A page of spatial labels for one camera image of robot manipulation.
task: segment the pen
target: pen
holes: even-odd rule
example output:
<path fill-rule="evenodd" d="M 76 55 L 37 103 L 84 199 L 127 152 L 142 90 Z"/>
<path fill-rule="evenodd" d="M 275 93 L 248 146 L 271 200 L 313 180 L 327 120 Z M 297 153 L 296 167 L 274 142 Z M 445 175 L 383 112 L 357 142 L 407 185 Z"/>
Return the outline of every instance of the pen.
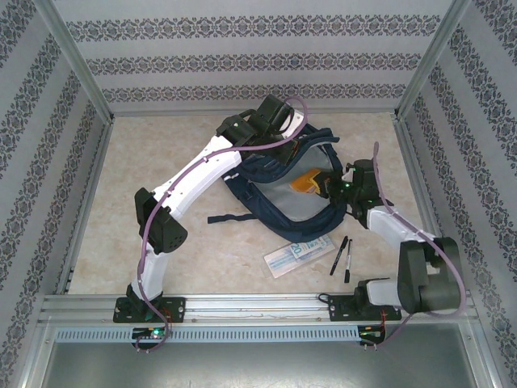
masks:
<path fill-rule="evenodd" d="M 341 247 L 339 248 L 338 255 L 336 256 L 336 260 L 334 260 L 334 264 L 332 264 L 332 269 L 330 270 L 330 275 L 334 275 L 334 271 L 336 270 L 336 266 L 338 265 L 339 258 L 341 257 L 341 253 L 345 249 L 348 243 L 348 236 L 345 236 L 343 242 L 341 243 Z"/>
<path fill-rule="evenodd" d="M 352 240 L 348 243 L 347 269 L 345 270 L 345 283 L 350 283 L 350 262 L 352 261 Z"/>

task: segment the navy blue backpack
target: navy blue backpack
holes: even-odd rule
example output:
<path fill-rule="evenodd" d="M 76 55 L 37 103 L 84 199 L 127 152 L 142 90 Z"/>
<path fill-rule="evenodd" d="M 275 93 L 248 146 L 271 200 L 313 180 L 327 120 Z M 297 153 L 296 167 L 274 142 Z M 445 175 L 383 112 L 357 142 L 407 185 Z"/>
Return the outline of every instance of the navy blue backpack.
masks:
<path fill-rule="evenodd" d="M 330 129 L 307 124 L 298 135 L 295 158 L 283 165 L 270 156 L 252 155 L 223 175 L 231 192 L 251 214 L 209 217 L 208 223 L 258 219 L 269 229 L 293 243 L 305 243 L 336 228 L 345 217 L 347 204 L 331 205 L 315 194 L 295 192 L 290 183 L 305 172 L 343 171 L 331 143 L 339 141 Z"/>

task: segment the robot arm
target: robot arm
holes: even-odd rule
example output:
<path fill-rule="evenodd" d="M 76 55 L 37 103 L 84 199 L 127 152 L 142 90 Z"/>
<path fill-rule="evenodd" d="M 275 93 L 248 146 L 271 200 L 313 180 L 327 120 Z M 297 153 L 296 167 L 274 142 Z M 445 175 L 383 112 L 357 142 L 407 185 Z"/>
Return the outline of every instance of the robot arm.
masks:
<path fill-rule="evenodd" d="M 246 111 L 225 119 L 217 135 L 172 179 L 153 192 L 144 188 L 137 192 L 135 202 L 141 236 L 144 236 L 150 214 L 160 200 L 165 198 L 164 195 L 168 195 L 150 224 L 141 281 L 137 276 L 128 286 L 128 298 L 140 313 L 149 313 L 144 303 L 146 299 L 153 304 L 159 303 L 170 253 L 178 249 L 187 238 L 187 231 L 179 224 L 179 220 L 193 201 L 225 172 L 238 166 L 251 154 L 250 148 L 242 147 L 254 147 L 255 153 L 269 154 L 279 162 L 287 163 L 296 153 L 296 141 L 286 141 L 285 145 L 268 151 L 256 149 L 288 139 L 301 126 L 303 119 L 301 112 L 270 95 L 257 111 Z M 230 147 L 234 150 L 208 157 Z M 195 170 L 185 175 L 196 163 Z M 183 179 L 169 192 L 171 184 L 181 176 Z M 321 183 L 321 196 L 330 198 L 331 202 L 345 200 L 351 206 L 353 217 L 361 225 L 378 233 L 400 250 L 397 279 L 370 280 L 365 285 L 370 304 L 402 306 L 410 313 L 458 306 L 458 288 L 447 267 L 437 259 L 434 250 L 426 245 L 422 237 L 394 217 L 380 200 L 372 160 L 349 164 L 344 176 L 323 176 Z M 457 246 L 451 239 L 439 239 L 431 234 L 427 234 L 427 237 L 447 250 L 451 257 L 459 257 Z M 428 263 L 438 273 L 428 274 Z"/>
<path fill-rule="evenodd" d="M 301 126 L 303 119 L 301 112 L 269 95 L 257 111 L 250 110 L 225 119 L 217 130 L 217 135 L 173 178 L 152 192 L 144 188 L 137 192 L 135 203 L 141 237 L 144 236 L 145 224 L 151 212 L 165 194 L 168 196 L 162 202 L 149 229 L 145 267 L 141 274 L 141 288 L 150 301 L 162 295 L 163 276 L 170 254 L 187 238 L 187 231 L 179 224 L 179 220 L 194 200 L 225 172 L 238 166 L 250 155 L 245 150 L 238 150 L 239 147 L 259 148 L 256 146 L 287 139 Z M 210 158 L 210 155 L 229 148 L 235 150 L 221 152 Z M 269 154 L 280 162 L 287 163 L 296 153 L 296 148 L 297 141 L 289 141 L 278 149 L 255 152 Z M 179 179 L 200 160 L 203 162 L 190 174 Z M 175 181 L 178 181 L 176 187 L 169 192 L 169 187 Z M 132 304 L 140 312 L 144 312 L 147 309 L 141 288 L 137 276 L 128 287 L 127 295 Z"/>

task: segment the enclosure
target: enclosure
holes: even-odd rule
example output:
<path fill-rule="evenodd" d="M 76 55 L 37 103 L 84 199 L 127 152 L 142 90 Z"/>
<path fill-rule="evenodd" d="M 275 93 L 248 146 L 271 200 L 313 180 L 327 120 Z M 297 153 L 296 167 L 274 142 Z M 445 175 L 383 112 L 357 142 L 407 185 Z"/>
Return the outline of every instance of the enclosure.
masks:
<path fill-rule="evenodd" d="M 2 0 L 0 386 L 517 386 L 515 6 Z M 317 295 L 396 277 L 397 253 L 345 216 L 328 235 L 354 239 L 350 283 L 328 275 L 336 250 L 275 279 L 264 256 L 287 240 L 207 223 L 247 213 L 219 179 L 166 269 L 183 323 L 136 356 L 141 325 L 112 322 L 140 257 L 135 193 L 269 94 L 303 98 L 343 164 L 380 143 L 389 199 L 458 243 L 464 316 L 416 314 L 364 352 Z"/>

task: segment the patterned wallpaper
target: patterned wallpaper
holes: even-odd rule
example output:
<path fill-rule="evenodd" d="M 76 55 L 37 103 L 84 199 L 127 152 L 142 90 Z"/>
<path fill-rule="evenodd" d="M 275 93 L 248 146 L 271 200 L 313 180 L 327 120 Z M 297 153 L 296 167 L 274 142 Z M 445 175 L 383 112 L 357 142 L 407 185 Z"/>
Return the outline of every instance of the patterned wallpaper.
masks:
<path fill-rule="evenodd" d="M 54 293 L 106 126 L 28 0 L 0 2 L 0 387 Z"/>
<path fill-rule="evenodd" d="M 473 1 L 406 117 L 442 232 L 464 276 L 503 386 L 517 386 L 517 13 Z"/>
<path fill-rule="evenodd" d="M 366 0 L 56 0 L 114 113 L 395 108 L 450 5 Z"/>

